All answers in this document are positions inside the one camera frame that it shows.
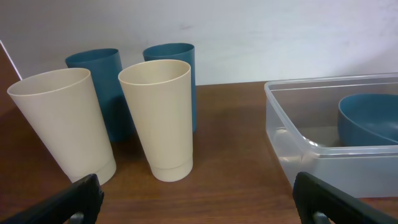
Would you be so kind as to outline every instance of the table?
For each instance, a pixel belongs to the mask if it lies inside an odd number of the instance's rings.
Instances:
[[[97,223],[300,223],[267,138],[264,82],[198,86],[197,123],[178,182],[152,176],[137,136],[113,144]],[[0,183],[0,220],[70,184],[17,108],[0,118]],[[398,198],[364,201],[398,218]]]

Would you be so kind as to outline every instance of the transparent storage box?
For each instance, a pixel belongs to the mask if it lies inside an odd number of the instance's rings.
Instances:
[[[267,135],[291,185],[306,171],[354,197],[398,197],[398,146],[342,147],[337,132],[343,97],[398,95],[398,73],[268,82],[265,91]]]

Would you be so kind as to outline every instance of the white cup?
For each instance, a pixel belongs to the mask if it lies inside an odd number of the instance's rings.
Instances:
[[[67,68],[25,78],[7,90],[72,182],[116,171],[90,71]]]
[[[180,60],[153,60],[119,74],[153,175],[173,182],[192,170],[191,67]]]

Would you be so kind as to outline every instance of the white backdrop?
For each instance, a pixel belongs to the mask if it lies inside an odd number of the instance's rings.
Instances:
[[[22,77],[112,47],[196,47],[197,85],[398,72],[391,0],[2,0],[0,39]]]

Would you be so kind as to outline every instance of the gray container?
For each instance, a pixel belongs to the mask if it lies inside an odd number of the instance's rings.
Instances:
[[[267,135],[291,185],[307,171],[354,197],[398,197],[398,146],[342,147],[338,102],[398,95],[398,73],[268,82]]]

